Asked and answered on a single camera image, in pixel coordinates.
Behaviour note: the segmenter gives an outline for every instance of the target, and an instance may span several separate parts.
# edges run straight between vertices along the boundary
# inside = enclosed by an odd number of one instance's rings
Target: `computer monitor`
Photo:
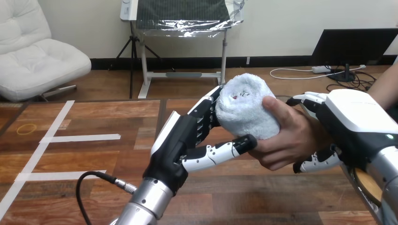
[[[344,73],[328,77],[342,82],[353,81],[354,74],[350,73],[349,65],[376,64],[397,35],[397,28],[323,30],[311,65],[344,66]]]

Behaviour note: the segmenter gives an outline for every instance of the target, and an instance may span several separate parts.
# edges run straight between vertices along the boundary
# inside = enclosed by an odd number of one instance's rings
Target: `white wall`
[[[121,0],[38,1],[53,38],[90,58],[116,57],[129,37],[129,25],[119,18]],[[228,56],[311,55],[323,29],[397,23],[398,0],[247,0],[244,23],[229,31]],[[146,38],[161,57],[221,57],[221,41],[221,36]],[[398,38],[386,54],[398,54]]]

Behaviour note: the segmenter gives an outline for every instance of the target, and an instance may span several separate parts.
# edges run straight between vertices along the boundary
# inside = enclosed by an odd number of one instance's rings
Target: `person's arm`
[[[398,101],[398,64],[390,67],[368,92],[384,109]],[[273,97],[263,99],[264,107],[281,125],[278,135],[259,140],[249,154],[272,171],[305,160],[333,141],[320,122],[296,111]]]
[[[398,63],[387,69],[367,92],[384,109],[398,102]]]
[[[305,116],[273,97],[265,97],[263,105],[281,125],[278,135],[258,140],[257,147],[249,151],[263,167],[275,171],[291,163],[304,161],[332,143],[318,120]]]

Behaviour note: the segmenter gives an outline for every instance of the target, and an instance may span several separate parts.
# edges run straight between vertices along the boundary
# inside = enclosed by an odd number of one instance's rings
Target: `monitor stand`
[[[343,73],[340,74],[334,74],[334,75],[330,75],[328,76],[328,78],[334,80],[334,81],[340,81],[340,82],[351,82],[355,79],[355,73],[350,71],[350,64],[346,64],[345,65],[345,70],[342,69],[332,69],[330,71],[330,74],[333,73],[338,73],[344,71]]]

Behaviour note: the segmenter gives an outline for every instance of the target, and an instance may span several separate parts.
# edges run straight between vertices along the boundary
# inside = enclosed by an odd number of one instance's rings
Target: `white power cord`
[[[364,69],[364,68],[366,68],[366,66],[365,65],[361,65],[358,68],[350,69],[350,71]],[[282,79],[282,80],[308,80],[308,79],[315,79],[315,78],[320,78],[320,77],[324,77],[324,76],[330,76],[330,75],[340,74],[340,73],[344,73],[345,72],[345,71],[341,71],[341,72],[334,73],[334,74],[326,74],[326,75],[313,76],[313,77],[288,78],[288,77],[277,77],[277,76],[272,75],[272,72],[277,71],[277,70],[293,70],[293,71],[300,71],[300,72],[312,72],[312,70],[311,69],[310,70],[300,70],[300,69],[284,69],[284,68],[280,68],[280,69],[274,69],[271,72],[269,72],[271,77],[276,78],[276,79]]]

